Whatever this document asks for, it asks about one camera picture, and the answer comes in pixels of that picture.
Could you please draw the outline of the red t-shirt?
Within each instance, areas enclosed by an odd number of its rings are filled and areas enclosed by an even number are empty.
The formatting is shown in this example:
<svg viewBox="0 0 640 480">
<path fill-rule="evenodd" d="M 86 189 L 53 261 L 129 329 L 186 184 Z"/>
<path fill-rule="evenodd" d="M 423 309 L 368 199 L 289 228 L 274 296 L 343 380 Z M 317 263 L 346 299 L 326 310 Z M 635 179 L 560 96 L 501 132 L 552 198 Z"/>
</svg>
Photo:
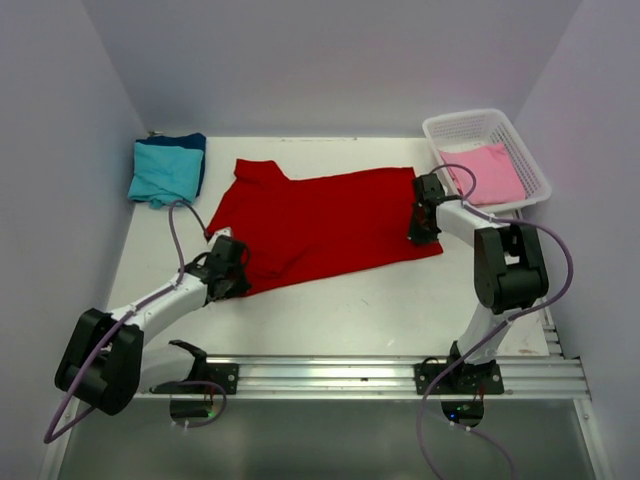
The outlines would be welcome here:
<svg viewBox="0 0 640 480">
<path fill-rule="evenodd" d="M 442 254 L 408 238 L 410 167 L 294 180 L 274 161 L 239 159 L 207 233 L 249 248 L 250 294 Z"/>
</svg>

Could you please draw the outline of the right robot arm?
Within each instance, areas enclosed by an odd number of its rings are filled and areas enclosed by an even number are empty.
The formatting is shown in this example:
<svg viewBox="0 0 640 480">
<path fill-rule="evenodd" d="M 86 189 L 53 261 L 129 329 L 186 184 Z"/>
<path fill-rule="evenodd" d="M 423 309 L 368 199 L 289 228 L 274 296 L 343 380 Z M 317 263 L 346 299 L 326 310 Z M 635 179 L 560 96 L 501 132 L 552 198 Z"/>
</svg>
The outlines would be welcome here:
<svg viewBox="0 0 640 480">
<path fill-rule="evenodd" d="M 428 357 L 414 365 L 416 391 L 500 395 L 504 386 L 496 356 L 509 330 L 509 317 L 532 307 L 549 289 L 537 231 L 499 220 L 458 195 L 448 195 L 434 173 L 415 178 L 412 188 L 408 239 L 417 246 L 431 246 L 441 233 L 448 233 L 471 246 L 478 300 L 446 361 Z"/>
</svg>

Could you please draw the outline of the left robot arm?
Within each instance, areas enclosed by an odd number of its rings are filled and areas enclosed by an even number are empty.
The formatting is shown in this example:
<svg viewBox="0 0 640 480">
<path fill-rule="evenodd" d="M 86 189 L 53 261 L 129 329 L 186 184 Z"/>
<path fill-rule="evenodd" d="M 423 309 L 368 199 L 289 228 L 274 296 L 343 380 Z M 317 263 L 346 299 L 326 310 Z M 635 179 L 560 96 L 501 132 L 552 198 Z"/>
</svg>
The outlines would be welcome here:
<svg viewBox="0 0 640 480">
<path fill-rule="evenodd" d="M 108 415 L 134 395 L 162 388 L 208 390 L 207 353 L 172 340 L 156 353 L 146 345 L 184 316 L 251 288 L 248 246 L 221 235 L 162 288 L 111 312 L 91 308 L 79 318 L 54 377 L 55 386 Z"/>
</svg>

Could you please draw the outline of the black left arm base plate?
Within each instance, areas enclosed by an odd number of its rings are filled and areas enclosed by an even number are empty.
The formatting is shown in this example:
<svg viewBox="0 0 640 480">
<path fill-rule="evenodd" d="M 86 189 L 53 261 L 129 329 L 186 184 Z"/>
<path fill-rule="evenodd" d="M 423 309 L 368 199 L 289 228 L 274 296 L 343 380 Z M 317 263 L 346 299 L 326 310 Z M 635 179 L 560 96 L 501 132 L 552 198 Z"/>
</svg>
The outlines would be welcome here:
<svg viewBox="0 0 640 480">
<path fill-rule="evenodd" d="M 200 347 L 183 340 L 171 340 L 165 347 L 143 355 L 139 390 L 153 394 L 215 394 L 220 390 L 235 395 L 239 365 L 230 361 L 209 361 Z"/>
</svg>

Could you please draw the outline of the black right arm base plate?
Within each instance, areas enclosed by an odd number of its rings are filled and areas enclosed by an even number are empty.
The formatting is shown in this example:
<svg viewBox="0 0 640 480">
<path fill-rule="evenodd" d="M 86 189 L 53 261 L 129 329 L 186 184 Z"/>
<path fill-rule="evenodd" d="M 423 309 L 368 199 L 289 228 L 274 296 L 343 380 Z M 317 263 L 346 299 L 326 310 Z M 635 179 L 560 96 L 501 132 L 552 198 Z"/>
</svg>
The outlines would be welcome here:
<svg viewBox="0 0 640 480">
<path fill-rule="evenodd" d="M 435 357 L 427 357 L 413 365 L 416 393 L 423 395 L 431 382 L 451 363 L 439 362 Z M 448 373 L 431 389 L 435 395 L 501 395 L 505 393 L 501 370 L 495 360 L 482 364 L 462 363 Z"/>
</svg>

